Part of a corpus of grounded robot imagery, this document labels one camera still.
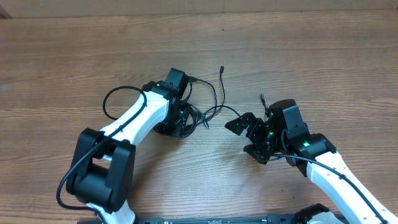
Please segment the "wire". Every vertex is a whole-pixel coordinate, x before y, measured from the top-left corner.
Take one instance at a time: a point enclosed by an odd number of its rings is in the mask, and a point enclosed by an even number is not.
[[[190,78],[188,79],[188,82],[189,82],[189,85],[191,86],[191,89],[189,90],[188,96],[183,100],[183,103],[187,103],[188,100],[189,100],[189,98],[191,98],[191,93],[192,93],[192,81],[191,81]]]
[[[192,117],[192,119],[194,120],[194,122],[192,124],[189,124],[186,126],[186,128],[189,128],[188,131],[185,131],[182,134],[183,138],[188,137],[189,135],[191,135],[192,132],[194,132],[194,130],[196,129],[197,126],[203,124],[205,121],[209,122],[212,118],[214,118],[216,115],[218,115],[218,113],[221,111],[222,108],[228,108],[230,110],[232,110],[236,115],[240,116],[240,114],[234,110],[233,108],[229,107],[229,106],[225,106],[225,87],[224,87],[224,83],[223,83],[223,77],[222,74],[224,72],[224,66],[220,67],[220,82],[221,82],[221,87],[223,89],[223,102],[221,103],[221,105],[217,105],[217,93],[216,90],[214,88],[214,86],[209,83],[206,82],[204,80],[195,78],[195,77],[190,77],[190,81],[196,82],[196,81],[201,81],[203,83],[208,84],[212,89],[213,89],[213,93],[215,96],[215,105],[212,106],[210,109],[206,110],[204,113],[201,113],[200,110],[198,108],[196,108],[195,106],[193,106],[192,104],[188,104],[190,107],[190,116]],[[205,120],[203,120],[202,115],[207,115],[208,113],[210,113],[210,111],[213,111],[213,113],[209,116],[205,116]]]
[[[214,86],[213,86],[210,82],[206,82],[206,81],[201,80],[201,79],[199,79],[199,78],[198,78],[198,81],[204,82],[204,83],[208,84],[209,86],[211,86],[212,89],[213,89],[213,92],[214,92],[214,101],[215,101],[214,112],[213,112],[213,115],[212,115],[212,116],[210,116],[208,119],[206,119],[206,121],[209,121],[209,120],[211,120],[212,117],[214,117],[214,115],[215,115],[216,112],[217,112],[217,108],[216,108],[216,107],[217,107],[217,93],[216,93],[216,89],[214,88]]]
[[[141,105],[141,107],[139,108],[139,110],[137,111],[137,113],[135,113],[131,118],[129,118],[124,124],[120,125],[120,126],[119,126],[115,131],[113,131],[110,135],[106,136],[102,141],[98,142],[95,146],[93,146],[93,147],[92,147],[92,148],[91,148],[79,161],[77,161],[77,162],[75,163],[75,165],[74,165],[73,167],[71,167],[71,168],[68,170],[68,172],[62,177],[62,180],[60,181],[60,184],[59,184],[58,189],[57,189],[57,194],[56,194],[57,202],[58,202],[58,204],[59,204],[61,207],[66,208],[66,209],[70,209],[70,210],[90,210],[90,211],[93,211],[93,212],[95,212],[95,213],[99,213],[99,211],[97,211],[97,209],[95,209],[95,208],[83,207],[83,206],[70,206],[70,205],[64,204],[64,203],[62,202],[62,200],[61,200],[61,190],[62,190],[63,185],[65,184],[65,182],[66,182],[67,179],[69,178],[69,176],[73,173],[73,171],[75,171],[75,169],[76,169],[84,160],[86,160],[87,158],[93,156],[93,155],[101,148],[101,146],[103,146],[103,145],[106,144],[109,140],[111,140],[111,138],[112,138],[115,134],[117,134],[118,132],[120,132],[121,130],[123,130],[123,128],[125,128],[131,121],[133,121],[133,120],[142,112],[142,110],[144,110],[144,108],[145,108],[145,106],[146,106],[146,104],[147,104],[147,97],[146,97],[145,93],[144,93],[141,89],[139,89],[139,88],[137,88],[137,87],[134,87],[134,86],[120,86],[120,87],[114,88],[113,90],[111,90],[111,91],[106,95],[103,105],[105,104],[106,99],[109,97],[110,94],[112,94],[114,91],[120,90],[120,89],[122,89],[122,88],[129,88],[129,89],[132,89],[132,90],[137,90],[137,91],[139,91],[139,92],[143,95],[143,97],[144,97],[144,102],[142,103],[142,105]]]
[[[282,143],[282,149],[284,149],[285,152],[287,152],[286,145],[285,145],[285,133],[287,129],[283,129],[282,133],[280,134],[280,142]]]
[[[366,202],[366,204],[369,206],[369,208],[376,214],[376,216],[380,219],[381,223],[386,224],[388,223],[387,220],[383,219],[383,217],[380,215],[380,213],[373,207],[372,203],[366,198],[366,196],[361,192],[361,190],[354,184],[352,183],[352,181],[350,181],[347,176],[345,176],[344,174],[341,174],[340,172],[338,172],[337,170],[332,169],[331,167],[328,167],[320,162],[314,161],[312,159],[307,159],[304,157],[300,157],[300,156],[290,156],[290,155],[283,155],[283,154],[273,154],[271,156],[276,156],[276,157],[285,157],[285,158],[292,158],[292,159],[300,159],[302,161],[307,161],[307,162],[311,162],[313,164],[316,164],[324,169],[327,169],[328,171],[336,174],[340,179],[345,180],[348,184],[350,184],[350,186],[352,186],[352,188],[359,194],[359,196],[361,196],[361,198]]]
[[[261,99],[261,103],[264,106],[264,108],[267,109],[266,97],[264,96],[264,93],[262,91],[260,92],[260,99]]]
[[[264,160],[264,162],[265,161],[277,161],[277,160],[279,160],[279,159],[281,159],[281,157],[277,157],[277,158],[274,158],[274,159],[267,159],[267,160]]]
[[[102,110],[104,111],[104,114],[112,120],[117,120],[119,118],[112,117],[111,115],[108,114],[108,112],[106,112],[106,100],[108,100],[108,98],[111,96],[112,93],[114,93],[115,91],[118,91],[118,90],[122,90],[122,89],[139,90],[142,93],[142,91],[139,88],[134,87],[134,86],[119,86],[119,87],[116,87],[116,88],[112,89],[111,91],[109,91],[109,93],[106,94],[104,101],[102,102]],[[191,96],[191,92],[192,92],[192,84],[191,84],[191,91],[189,92],[188,98],[189,98],[189,96]]]
[[[108,222],[106,221],[104,215],[100,211],[98,211],[95,215],[98,216],[98,218],[99,218],[99,220],[101,220],[102,224],[108,224]]]
[[[241,116],[234,108],[232,108],[232,107],[230,107],[230,106],[218,105],[217,107],[219,107],[219,108],[228,108],[228,109],[230,109],[231,111],[233,111],[237,116]]]

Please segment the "cable connector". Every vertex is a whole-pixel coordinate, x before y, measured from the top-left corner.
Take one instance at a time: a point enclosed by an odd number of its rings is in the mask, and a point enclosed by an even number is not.
[[[201,116],[202,116],[202,113],[199,112],[199,111],[194,111],[194,112],[192,112],[192,113],[193,113],[193,115],[195,115],[195,116],[198,117],[198,118],[201,118]]]
[[[206,129],[209,130],[209,124],[207,123],[206,115],[202,114],[201,118],[203,120],[203,124],[205,125]]]
[[[196,82],[196,81],[198,81],[198,79],[195,78],[195,77],[189,77],[189,80],[190,80],[191,82]]]
[[[221,66],[221,67],[220,67],[220,75],[222,75],[223,72],[224,72],[224,66]]]
[[[261,99],[262,105],[264,105],[264,109],[266,110],[266,116],[269,118],[270,115],[271,115],[271,111],[266,105],[266,98],[264,97],[264,93],[262,91],[261,91],[261,94],[260,94],[260,99]]]

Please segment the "wooden table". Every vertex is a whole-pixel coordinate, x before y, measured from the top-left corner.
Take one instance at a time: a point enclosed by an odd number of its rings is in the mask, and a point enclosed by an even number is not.
[[[398,11],[266,12],[0,20],[0,222],[74,223],[55,190],[87,126],[111,121],[105,94],[163,80],[171,67],[215,84],[226,104],[263,116],[294,98],[312,133],[338,148],[358,179],[398,215]],[[121,115],[137,99],[109,99]],[[213,105],[194,84],[191,103]],[[224,124],[186,139],[150,133],[137,149],[129,203],[142,217],[294,213],[330,199],[285,161],[258,164]],[[64,201],[81,205],[63,193]]]

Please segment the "white robotic arm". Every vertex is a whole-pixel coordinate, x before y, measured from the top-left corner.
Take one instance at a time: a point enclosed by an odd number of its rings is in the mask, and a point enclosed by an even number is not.
[[[389,223],[398,223],[398,218],[386,209],[348,169],[338,152],[327,152],[315,159],[317,162],[332,167],[347,176],[381,214],[383,219]],[[365,203],[354,188],[336,174],[314,163],[308,163],[307,176],[330,197],[349,223],[380,223],[380,219],[375,216],[369,205]]]
[[[169,110],[169,100],[164,96],[152,91],[145,91],[147,97],[147,106],[142,112],[129,123],[122,131],[118,132],[112,138],[117,141],[128,140],[130,144],[138,146],[149,131],[159,122],[162,122]],[[144,103],[143,95],[140,95],[136,103],[127,110],[119,119],[112,124],[104,127],[104,135],[107,136],[115,131],[120,125],[124,124],[129,118],[137,113]],[[103,159],[112,160],[111,156],[104,155]],[[97,209],[101,213],[103,222],[107,224],[133,224],[136,218],[134,212],[130,209],[127,200],[117,212],[108,213],[103,207],[93,203],[87,203],[87,206]]]

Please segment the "robotic arm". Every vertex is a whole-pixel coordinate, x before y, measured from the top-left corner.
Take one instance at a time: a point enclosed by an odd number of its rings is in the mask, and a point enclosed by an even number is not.
[[[99,223],[132,224],[135,214],[127,204],[132,187],[136,146],[154,128],[157,132],[179,137],[188,118],[186,101],[181,100],[189,77],[172,68],[166,80],[142,87],[146,107],[93,157],[78,165],[67,179],[67,191],[87,206],[99,211]],[[79,136],[71,167],[98,142],[126,123],[142,107],[144,96],[119,119],[100,131],[86,128]],[[111,161],[109,169],[93,163],[93,158]]]
[[[324,135],[309,133],[294,100],[282,100],[266,107],[266,115],[268,119],[264,122],[252,113],[245,113],[226,123],[225,127],[237,135],[247,129],[246,137],[252,144],[243,150],[261,164],[266,164],[271,156],[278,156],[275,153],[281,152],[280,157],[286,157],[291,166],[297,166],[304,177],[308,177],[331,198],[349,223],[380,223],[377,213],[388,223],[398,223],[398,218],[377,201],[348,169],[336,147]],[[332,167],[345,177],[341,178],[308,160]],[[345,178],[354,183],[359,191]],[[296,220],[302,223],[307,221],[309,219],[306,220],[305,217]]]

